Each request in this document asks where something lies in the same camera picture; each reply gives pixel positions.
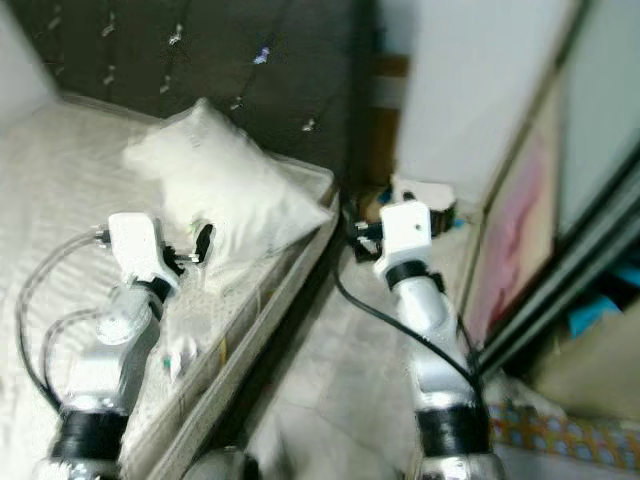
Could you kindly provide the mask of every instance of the bed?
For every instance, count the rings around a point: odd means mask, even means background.
[[[121,463],[125,478],[180,478],[325,250],[338,219],[336,185],[358,183],[368,143],[373,2],[10,4],[63,93],[0,140],[0,301],[8,336],[29,272],[110,213],[152,212],[170,241],[187,243],[162,210],[158,185],[131,175],[120,160],[158,117],[199,97],[275,152],[282,174],[332,212],[317,231],[221,278],[213,290],[204,292],[198,273],[190,275],[168,307]],[[48,326],[70,310],[102,304],[117,278],[108,253],[93,248],[56,269],[30,310],[36,364]],[[51,364],[58,388],[88,331],[89,323],[61,337]],[[181,335],[201,338],[201,354],[172,384],[164,360]],[[28,383],[13,345],[0,356],[3,470],[25,478],[46,454],[55,416]]]

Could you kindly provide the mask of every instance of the black cable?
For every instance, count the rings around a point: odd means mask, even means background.
[[[22,362],[24,363],[27,375],[29,375],[29,378],[38,389],[38,392],[56,412],[60,411],[60,401],[58,400],[55,393],[47,388],[47,386],[40,380],[40,378],[38,378],[38,375],[36,374],[31,363],[31,358],[27,353],[28,344],[25,335],[25,320],[27,318],[29,302],[31,301],[31,298],[35,294],[38,286],[44,281],[51,270],[71,253],[75,252],[83,246],[92,244],[94,240],[94,231],[85,232],[69,239],[62,245],[55,248],[29,275],[20,290],[18,300],[16,302],[16,336],[20,357],[22,358]]]
[[[473,374],[478,377],[480,375],[480,365],[478,365],[478,352],[476,351],[476,347],[473,345],[471,341],[471,337],[469,336],[469,331],[464,326],[462,322],[462,317],[458,314],[458,331],[462,332],[462,338],[464,338],[464,343],[467,345],[469,349],[469,365],[473,369]]]
[[[480,384],[477,381],[477,379],[474,378],[474,376],[472,374],[470,374],[467,370],[465,370],[462,366],[460,366],[460,364],[458,362],[456,362],[453,358],[451,358],[445,351],[443,351],[437,345],[434,345],[432,342],[430,342],[428,339],[426,339],[425,337],[423,337],[419,333],[417,333],[417,332],[411,330],[410,328],[406,327],[405,325],[400,323],[395,318],[393,318],[393,317],[391,317],[391,316],[387,315],[386,313],[383,313],[383,312],[381,312],[379,310],[376,310],[372,306],[367,305],[363,301],[361,301],[358,298],[356,298],[353,295],[351,295],[351,293],[349,293],[347,291],[347,289],[343,285],[342,281],[340,280],[340,274],[338,272],[338,261],[336,261],[333,264],[332,272],[333,272],[333,278],[334,278],[335,283],[336,283],[336,287],[338,287],[338,291],[342,294],[342,296],[344,298],[346,298],[349,302],[351,302],[353,305],[355,305],[359,309],[367,312],[369,315],[372,315],[372,316],[382,320],[386,324],[394,327],[395,329],[399,330],[400,332],[404,333],[405,335],[411,337],[416,342],[420,343],[420,345],[422,345],[422,346],[428,348],[429,350],[431,350],[438,357],[440,357],[442,360],[447,362],[456,372],[458,372],[460,374],[460,376],[462,376],[462,378],[464,378],[469,383],[469,385],[474,390],[474,392],[480,398],[482,398],[482,390],[480,389]]]
[[[49,327],[47,333],[42,341],[42,349],[40,351],[40,363],[42,367],[42,376],[44,377],[45,387],[56,397],[60,402],[60,397],[56,394],[49,375],[49,358],[51,356],[51,349],[55,345],[56,338],[67,327],[79,321],[85,321],[88,319],[94,319],[97,311],[95,309],[77,310],[75,312],[68,313],[67,315],[56,320],[53,325]]]

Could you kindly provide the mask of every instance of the bed frame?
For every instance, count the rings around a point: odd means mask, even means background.
[[[263,148],[357,184],[374,0],[8,0],[63,91],[168,117],[207,97]]]

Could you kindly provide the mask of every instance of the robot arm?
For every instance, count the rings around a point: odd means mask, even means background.
[[[469,371],[458,346],[457,315],[438,274],[428,268],[429,209],[410,194],[405,200],[380,212],[382,255],[374,273],[396,295],[400,322]],[[491,453],[489,419],[476,386],[423,345],[411,342],[408,352],[422,460],[407,478],[504,479],[502,464]]]
[[[179,289],[180,262],[201,262],[213,232],[205,226],[196,252],[178,256],[160,225],[142,213],[109,218],[108,235],[123,283],[98,317],[93,344],[74,365],[62,399],[61,425],[36,478],[115,479],[122,435],[138,400],[147,357],[160,337],[164,303]]]

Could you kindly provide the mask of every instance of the white bed sheet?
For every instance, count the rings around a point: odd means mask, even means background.
[[[55,432],[56,417],[29,383],[14,342],[15,299],[30,271],[59,243],[104,223],[115,211],[151,212],[164,221],[170,242],[177,246],[188,243],[187,235],[162,212],[159,186],[137,179],[120,165],[123,147],[147,127],[131,118],[61,103],[39,111],[0,139],[0,325],[5,332],[5,347],[0,350],[0,451],[5,457],[0,458],[0,476],[28,478]],[[285,163],[283,172],[317,199],[333,181],[330,172],[296,162]],[[324,244],[316,244],[321,251]],[[256,302],[261,298],[261,285],[286,255],[292,252],[286,250],[249,269],[216,278],[196,274],[185,279],[181,295],[167,308],[161,339],[147,363],[145,384],[124,439],[125,466],[140,449],[152,457],[163,455],[168,443],[158,438],[154,445],[150,433],[155,425],[162,419],[177,433],[215,373],[197,364],[184,383],[172,386],[162,363],[169,342],[178,335],[193,335],[200,339],[203,351],[214,349],[250,300],[256,305],[256,314],[263,309],[260,301]],[[306,256],[312,259],[315,253]],[[117,280],[115,262],[106,252],[92,247],[79,251],[55,270],[34,297],[30,310],[27,335],[36,365],[40,343],[51,323],[75,309],[101,305]],[[64,384],[73,352],[86,341],[88,327],[65,335],[52,363],[56,384]],[[179,394],[181,389],[192,393]],[[136,468],[126,471],[129,478],[148,473]]]

